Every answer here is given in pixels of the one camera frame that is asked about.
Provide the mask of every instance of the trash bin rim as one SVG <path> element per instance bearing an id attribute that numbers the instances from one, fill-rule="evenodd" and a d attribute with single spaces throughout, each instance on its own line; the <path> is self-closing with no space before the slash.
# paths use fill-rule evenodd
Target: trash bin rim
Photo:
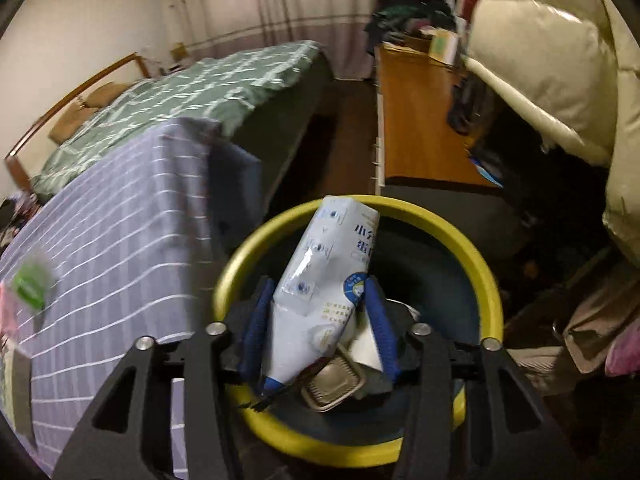
<path id="1" fill-rule="evenodd" d="M 351 195 L 377 209 L 382 216 L 407 222 L 439 240 L 462 265 L 478 302 L 480 340 L 495 337 L 502 340 L 502 306 L 494 277 L 476 247 L 457 228 L 440 216 L 415 204 L 375 195 Z M 289 209 L 255 230 L 236 250 L 222 271 L 213 295 L 214 318 L 222 320 L 229 306 L 237 301 L 244 279 L 255 262 L 281 239 L 305 226 L 318 209 L 314 200 Z M 244 404 L 252 398 L 247 386 L 230 386 L 234 402 Z M 338 446 L 322 442 L 292 430 L 269 412 L 242 410 L 249 428 L 275 449 L 319 465 L 333 467 L 373 467 L 398 459 L 402 438 L 371 446 Z M 465 396 L 461 390 L 453 402 L 454 427 L 465 418 Z"/>

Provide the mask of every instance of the wooden headboard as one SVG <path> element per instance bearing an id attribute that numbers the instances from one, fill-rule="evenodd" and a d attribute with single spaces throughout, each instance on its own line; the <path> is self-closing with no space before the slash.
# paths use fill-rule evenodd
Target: wooden headboard
<path id="1" fill-rule="evenodd" d="M 109 65 L 104 70 L 100 70 L 96 75 L 91 76 L 80 86 L 73 89 L 67 95 L 65 95 L 60 101 L 54 104 L 46 113 L 36 120 L 31 127 L 27 130 L 27 132 L 15 143 L 15 146 L 11 148 L 11 151 L 5 156 L 4 164 L 6 165 L 11 178 L 14 180 L 15 185 L 19 189 L 23 189 L 29 193 L 33 192 L 31 189 L 31 184 L 29 180 L 29 175 L 25 171 L 24 167 L 18 160 L 18 152 L 24 147 L 24 145 L 29 142 L 29 140 L 45 125 L 47 124 L 60 110 L 62 110 L 65 106 L 67 106 L 71 101 L 73 101 L 76 97 L 78 97 L 82 92 L 96 84 L 100 79 L 108 76 L 114 70 L 119 69 L 120 67 L 125 66 L 127 63 L 134 61 L 142 72 L 144 77 L 150 77 L 148 70 L 146 69 L 145 63 L 142 58 L 137 54 L 129 54 L 128 56 L 119 59 L 115 63 Z"/>

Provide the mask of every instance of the trash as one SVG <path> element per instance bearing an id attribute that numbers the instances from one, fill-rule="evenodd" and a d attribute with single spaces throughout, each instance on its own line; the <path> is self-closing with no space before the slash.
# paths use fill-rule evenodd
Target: trash
<path id="1" fill-rule="evenodd" d="M 364 372 L 338 345 L 333 359 L 302 387 L 302 396 L 316 412 L 328 412 L 364 386 Z"/>
<path id="2" fill-rule="evenodd" d="M 273 295 L 263 393 L 334 354 L 364 291 L 379 216 L 353 198 L 322 201 Z"/>
<path id="3" fill-rule="evenodd" d="M 414 318 L 414 321 L 418 321 L 420 319 L 420 312 L 414 309 L 414 307 L 409 306 L 402 301 L 389 299 L 386 301 L 404 306 L 409 311 L 412 318 Z M 358 313 L 355 336 L 347 348 L 349 350 L 349 356 L 356 363 L 379 372 L 383 371 L 380 354 L 378 353 L 378 347 L 371 328 L 371 321 L 366 312 Z"/>

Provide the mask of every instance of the white wall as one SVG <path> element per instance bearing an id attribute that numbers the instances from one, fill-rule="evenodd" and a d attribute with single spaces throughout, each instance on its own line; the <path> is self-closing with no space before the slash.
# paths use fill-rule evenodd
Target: white wall
<path id="1" fill-rule="evenodd" d="M 169 61 L 159 0 L 25 0 L 0 38 L 0 160 L 69 91 L 145 47 Z M 31 167 L 54 147 L 33 141 Z M 0 198 L 15 189 L 1 166 Z"/>

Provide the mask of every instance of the white puffer jacket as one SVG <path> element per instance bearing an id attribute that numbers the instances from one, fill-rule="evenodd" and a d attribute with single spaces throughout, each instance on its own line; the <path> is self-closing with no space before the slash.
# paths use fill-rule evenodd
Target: white puffer jacket
<path id="1" fill-rule="evenodd" d="M 603 221 L 640 265 L 640 48 L 611 0 L 479 0 L 466 66 L 549 145 L 609 166 Z"/>

